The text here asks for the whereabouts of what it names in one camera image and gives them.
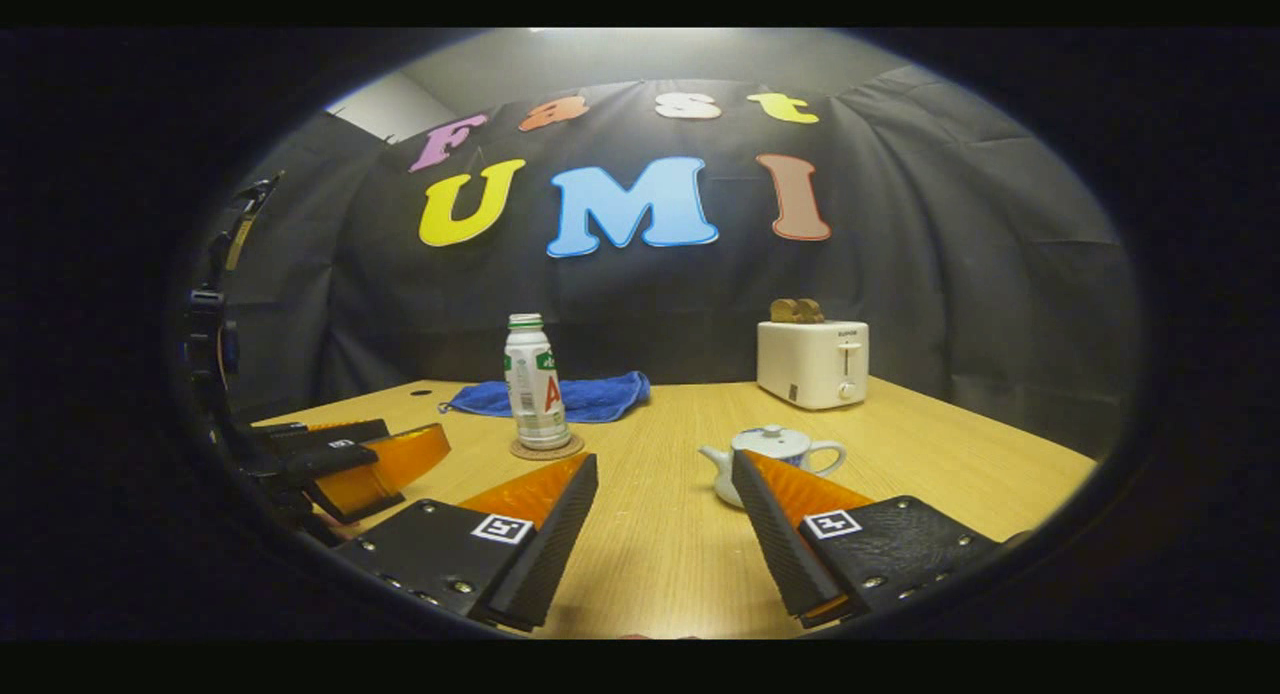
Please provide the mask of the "white water bottle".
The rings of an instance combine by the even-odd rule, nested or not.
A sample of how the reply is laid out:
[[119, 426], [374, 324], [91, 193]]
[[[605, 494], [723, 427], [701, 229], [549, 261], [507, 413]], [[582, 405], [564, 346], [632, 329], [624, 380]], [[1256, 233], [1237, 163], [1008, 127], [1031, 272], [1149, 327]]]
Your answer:
[[567, 446], [571, 433], [556, 357], [540, 314], [508, 316], [504, 376], [520, 443], [531, 451]]

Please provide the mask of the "white toaster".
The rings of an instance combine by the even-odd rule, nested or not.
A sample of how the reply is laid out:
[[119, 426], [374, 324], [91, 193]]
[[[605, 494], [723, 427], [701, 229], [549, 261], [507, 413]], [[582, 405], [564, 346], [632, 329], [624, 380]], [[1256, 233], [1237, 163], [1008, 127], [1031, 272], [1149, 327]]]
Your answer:
[[756, 384], [804, 410], [860, 405], [869, 353], [865, 321], [759, 321]]

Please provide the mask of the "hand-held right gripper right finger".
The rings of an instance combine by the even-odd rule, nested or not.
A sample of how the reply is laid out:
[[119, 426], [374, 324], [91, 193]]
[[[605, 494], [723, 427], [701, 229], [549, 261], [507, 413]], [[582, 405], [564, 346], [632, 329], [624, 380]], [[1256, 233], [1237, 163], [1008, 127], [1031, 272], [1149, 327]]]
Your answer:
[[731, 481], [805, 629], [901, 609], [1004, 549], [914, 496], [872, 501], [751, 451], [733, 456]]

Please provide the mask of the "round coaster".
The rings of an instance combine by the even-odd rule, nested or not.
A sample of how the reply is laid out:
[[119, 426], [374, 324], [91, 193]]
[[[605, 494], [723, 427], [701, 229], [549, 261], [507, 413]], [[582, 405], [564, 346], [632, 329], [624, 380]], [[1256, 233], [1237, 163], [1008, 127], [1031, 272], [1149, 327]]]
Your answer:
[[526, 461], [554, 461], [575, 456], [579, 452], [581, 452], [582, 448], [584, 448], [582, 438], [576, 433], [571, 433], [570, 438], [566, 440], [563, 446], [541, 448], [541, 449], [529, 447], [524, 442], [517, 439], [511, 442], [509, 453], [520, 460], [526, 460]]

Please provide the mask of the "blue towel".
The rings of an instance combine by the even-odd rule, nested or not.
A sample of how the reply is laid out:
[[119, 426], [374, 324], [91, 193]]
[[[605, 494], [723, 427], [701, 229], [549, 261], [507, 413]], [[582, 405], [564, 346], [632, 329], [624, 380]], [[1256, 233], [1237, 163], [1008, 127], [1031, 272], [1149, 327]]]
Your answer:
[[[559, 383], [568, 423], [613, 423], [631, 408], [650, 399], [652, 384], [639, 371], [593, 380]], [[511, 419], [512, 410], [503, 382], [483, 382], [463, 387], [451, 401], [436, 407], [439, 414], [461, 411], [488, 417]]]

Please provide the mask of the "white blue teacup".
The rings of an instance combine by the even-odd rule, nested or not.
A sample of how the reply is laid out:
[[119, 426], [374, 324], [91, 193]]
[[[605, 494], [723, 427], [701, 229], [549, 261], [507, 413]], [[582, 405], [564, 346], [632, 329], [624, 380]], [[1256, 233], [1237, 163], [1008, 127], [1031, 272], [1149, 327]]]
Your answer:
[[[819, 467], [817, 464], [813, 462], [815, 453], [822, 451], [833, 451], [836, 453], [835, 460], [831, 464], [826, 465], [824, 467]], [[710, 484], [710, 490], [714, 493], [714, 496], [723, 504], [727, 504], [728, 507], [732, 507], [739, 511], [745, 511], [745, 504], [732, 481], [733, 457], [740, 452], [746, 452], [746, 451], [733, 451], [730, 444], [727, 451], [721, 451], [710, 446], [701, 446], [698, 448], [698, 453], [701, 455], [707, 461], [709, 461], [716, 470]], [[815, 474], [819, 478], [828, 478], [833, 471], [836, 471], [844, 465], [846, 457], [847, 457], [847, 451], [842, 444], [832, 440], [814, 440], [812, 438], [812, 451], [809, 452], [809, 455], [805, 457], [805, 460], [801, 462], [800, 466], [794, 466], [791, 464], [786, 464], [778, 460], [774, 461], [786, 464], [794, 469], [800, 469], [805, 472]]]

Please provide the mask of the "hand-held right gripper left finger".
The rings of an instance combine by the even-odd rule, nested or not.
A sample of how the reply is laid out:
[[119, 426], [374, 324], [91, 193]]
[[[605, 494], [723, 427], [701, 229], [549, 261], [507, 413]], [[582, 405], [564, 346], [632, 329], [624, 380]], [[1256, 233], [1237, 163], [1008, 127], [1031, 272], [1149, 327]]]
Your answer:
[[545, 624], [598, 489], [580, 452], [462, 503], [420, 499], [335, 548], [436, 609], [530, 633]]

